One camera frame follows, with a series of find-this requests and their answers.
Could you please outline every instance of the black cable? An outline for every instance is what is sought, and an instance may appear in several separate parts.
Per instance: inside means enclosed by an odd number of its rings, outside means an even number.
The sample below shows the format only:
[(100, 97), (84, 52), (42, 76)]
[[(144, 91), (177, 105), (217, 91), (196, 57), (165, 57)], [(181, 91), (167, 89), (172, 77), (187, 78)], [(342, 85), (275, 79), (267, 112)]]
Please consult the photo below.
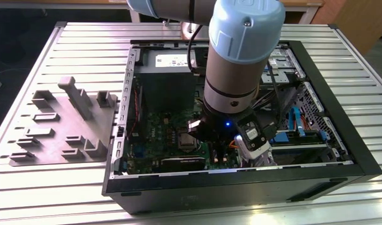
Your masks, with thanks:
[(197, 26), (197, 28), (196, 28), (196, 30), (195, 30), (191, 38), (189, 38), (188, 47), (187, 47), (187, 64), (188, 64), (189, 71), (192, 73), (196, 72), (196, 68), (193, 68), (192, 65), (191, 65), (191, 46), (192, 46), (193, 39), (195, 39), (199, 31), (201, 30), (201, 27), (203, 27), (203, 25)]
[(271, 83), (272, 83), (273, 92), (276, 93), (276, 97), (277, 97), (277, 110), (279, 110), (277, 127), (279, 127), (280, 126), (280, 122), (282, 122), (282, 101), (280, 101), (277, 84), (276, 84), (276, 81), (273, 79), (273, 74), (272, 74), (272, 70), (271, 70), (271, 64), (269, 64), (268, 61), (267, 61), (267, 69), (268, 69), (268, 73), (271, 75)]

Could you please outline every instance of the black connector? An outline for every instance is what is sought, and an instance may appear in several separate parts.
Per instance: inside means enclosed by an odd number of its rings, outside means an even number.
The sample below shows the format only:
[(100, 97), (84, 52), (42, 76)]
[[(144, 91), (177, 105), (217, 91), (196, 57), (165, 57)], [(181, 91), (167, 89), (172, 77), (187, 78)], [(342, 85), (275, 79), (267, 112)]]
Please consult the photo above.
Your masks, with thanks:
[(124, 127), (119, 127), (117, 137), (123, 137), (123, 136), (124, 136)]

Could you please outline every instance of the wooden furniture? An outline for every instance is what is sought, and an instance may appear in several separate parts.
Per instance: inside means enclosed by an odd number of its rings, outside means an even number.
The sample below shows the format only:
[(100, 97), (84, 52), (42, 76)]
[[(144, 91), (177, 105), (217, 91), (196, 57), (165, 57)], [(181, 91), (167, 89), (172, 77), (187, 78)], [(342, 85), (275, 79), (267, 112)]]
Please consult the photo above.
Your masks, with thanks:
[(312, 24), (336, 24), (360, 54), (382, 36), (382, 0), (324, 0)]
[[(286, 6), (288, 23), (310, 24), (323, 0), (280, 0)], [(128, 9), (125, 0), (0, 0), (0, 8), (83, 8)], [(132, 22), (140, 22), (140, 16), (131, 11)]]

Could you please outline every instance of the wire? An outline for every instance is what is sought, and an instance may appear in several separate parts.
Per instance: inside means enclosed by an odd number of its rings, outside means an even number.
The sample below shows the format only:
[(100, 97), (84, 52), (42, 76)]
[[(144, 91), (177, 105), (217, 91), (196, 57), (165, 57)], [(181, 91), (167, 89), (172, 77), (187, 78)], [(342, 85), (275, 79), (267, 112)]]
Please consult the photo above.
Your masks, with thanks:
[(304, 125), (304, 129), (311, 130), (311, 126), (308, 125), (308, 122), (306, 121), (304, 116), (302, 116), (302, 122), (303, 122), (303, 125)]
[(232, 141), (229, 142), (228, 147), (231, 147), (233, 143), (235, 143), (235, 140), (232, 140)]
[(195, 37), (196, 37), (199, 31), (201, 30), (201, 27), (203, 27), (203, 25), (199, 25), (199, 26), (197, 26), (197, 28), (196, 28), (196, 30), (195, 30), (195, 32), (193, 32), (191, 38), (189, 38), (188, 47), (187, 47), (187, 64), (188, 64), (188, 69), (189, 69), (189, 71), (191, 71), (192, 73), (195, 73), (195, 70), (196, 70), (196, 69), (195, 69), (195, 68), (192, 67), (192, 65), (191, 65), (191, 46), (192, 46), (193, 39), (195, 39)]
[(129, 132), (129, 134), (128, 134), (128, 136), (127, 136), (127, 139), (129, 138), (129, 136), (131, 136), (131, 134), (132, 134), (132, 132), (133, 132), (133, 129), (135, 129), (135, 125), (136, 125), (136, 120), (137, 120), (137, 118), (139, 118), (139, 106), (137, 106), (137, 93), (136, 93), (136, 90), (133, 89), (133, 97), (135, 97), (135, 122), (133, 122), (133, 125), (132, 125), (132, 128), (131, 128), (131, 132)]
[(279, 89), (277, 89), (277, 84), (276, 81), (273, 79), (273, 74), (272, 74), (272, 70), (271, 70), (271, 64), (267, 61), (267, 69), (268, 69), (268, 73), (271, 75), (271, 83), (272, 83), (272, 88), (273, 88), (273, 92), (276, 93), (276, 97), (277, 97), (277, 110), (279, 110), (279, 120), (277, 120), (277, 127), (280, 127), (280, 122), (282, 122), (282, 101), (280, 101), (280, 95), (279, 95)]

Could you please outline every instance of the motherboard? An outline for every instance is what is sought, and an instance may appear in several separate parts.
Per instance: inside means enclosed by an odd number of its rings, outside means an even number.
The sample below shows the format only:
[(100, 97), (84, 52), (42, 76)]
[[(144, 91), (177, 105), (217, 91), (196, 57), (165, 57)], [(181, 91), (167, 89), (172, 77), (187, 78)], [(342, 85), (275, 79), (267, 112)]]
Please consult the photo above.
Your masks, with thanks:
[(239, 167), (233, 148), (228, 147), (219, 160), (213, 147), (187, 134), (187, 121), (200, 115), (199, 105), (195, 100), (196, 111), (148, 113), (145, 140), (129, 145), (128, 160), (123, 162), (128, 174)]

